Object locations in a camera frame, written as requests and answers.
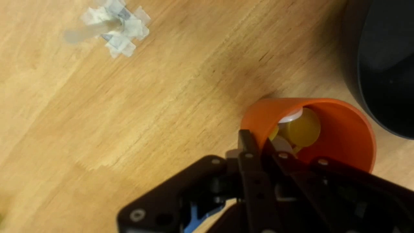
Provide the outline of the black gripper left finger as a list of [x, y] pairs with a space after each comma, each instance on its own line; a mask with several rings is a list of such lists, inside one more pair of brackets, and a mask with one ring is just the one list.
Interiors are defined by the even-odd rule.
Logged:
[[241, 178], [249, 233], [282, 233], [274, 190], [261, 165], [258, 147], [248, 130], [238, 133], [238, 168]]

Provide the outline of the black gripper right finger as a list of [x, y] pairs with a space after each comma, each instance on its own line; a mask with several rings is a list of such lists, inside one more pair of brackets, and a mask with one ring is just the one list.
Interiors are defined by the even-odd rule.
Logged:
[[289, 233], [345, 232], [338, 200], [310, 166], [276, 151], [270, 142], [263, 144], [262, 162], [274, 182], [275, 203]]

